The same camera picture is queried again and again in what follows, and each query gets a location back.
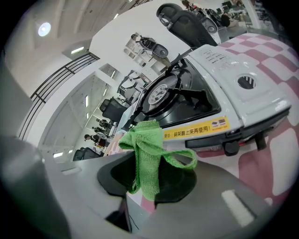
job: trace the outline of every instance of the white stove body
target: white stove body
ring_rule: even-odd
[[[234,132],[248,127],[288,109],[291,104],[276,84],[253,63],[239,56],[210,45],[204,45],[185,57],[203,76],[221,106],[221,111],[209,117],[194,120],[169,130],[192,128],[199,123],[219,117],[226,117],[229,128],[203,135],[189,135],[184,138],[164,138],[164,143],[206,138],[218,134]],[[252,89],[244,89],[238,79],[245,77]]]

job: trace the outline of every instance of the ceiling light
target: ceiling light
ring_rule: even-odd
[[[83,50],[83,49],[84,49],[84,47],[80,47],[80,48],[78,48],[78,49],[72,50],[72,51],[71,51],[71,54],[74,54],[74,53],[76,53],[76,52],[78,52],[78,51],[81,51],[81,50]]]
[[[38,34],[40,36],[46,36],[51,30],[51,24],[48,22],[43,23],[39,29],[38,29]]]
[[[57,158],[57,157],[59,157],[59,156],[61,156],[61,155],[63,155],[63,153],[57,153],[57,154],[53,154],[53,157],[54,157],[54,158]]]
[[[113,78],[113,76],[115,75],[116,70],[113,71],[111,78]]]
[[[88,107],[88,95],[85,97],[85,107]]]

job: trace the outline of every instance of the white pillar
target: white pillar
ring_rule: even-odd
[[[116,81],[114,79],[112,79],[110,76],[108,76],[107,74],[105,74],[104,72],[102,72],[101,70],[97,69],[94,72],[94,74],[97,78],[101,79],[102,81],[104,81],[105,83],[110,85],[112,88],[118,87],[118,84],[116,83]]]
[[[244,4],[246,11],[248,12],[248,15],[251,19],[253,28],[261,29],[261,23],[258,19],[258,16],[253,8],[253,5],[250,0],[242,0],[242,3]]]

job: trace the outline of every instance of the desk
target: desk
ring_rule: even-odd
[[[286,44],[264,35],[246,33],[217,46],[253,62],[289,96],[290,115],[267,137],[267,148],[257,151],[256,144],[242,146],[237,155],[226,157],[223,151],[196,152],[198,160],[217,165],[239,178],[269,204],[282,202],[290,191],[299,166],[299,60]],[[128,109],[124,124],[133,113]],[[110,154],[122,152],[118,140],[124,132],[118,127]],[[184,143],[164,146],[167,150],[183,149]],[[142,193],[128,196],[149,213],[154,203]]]

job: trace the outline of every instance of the green towel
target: green towel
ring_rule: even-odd
[[[155,200],[159,193],[159,163],[161,156],[174,167],[181,169],[193,169],[197,160],[192,150],[177,150],[168,152],[163,149],[163,132],[159,123],[155,120],[143,121],[131,128],[119,141],[122,149],[135,150],[136,173],[135,180],[129,193],[134,194],[140,188],[146,199]],[[181,154],[192,158],[192,161],[183,165],[172,154]]]

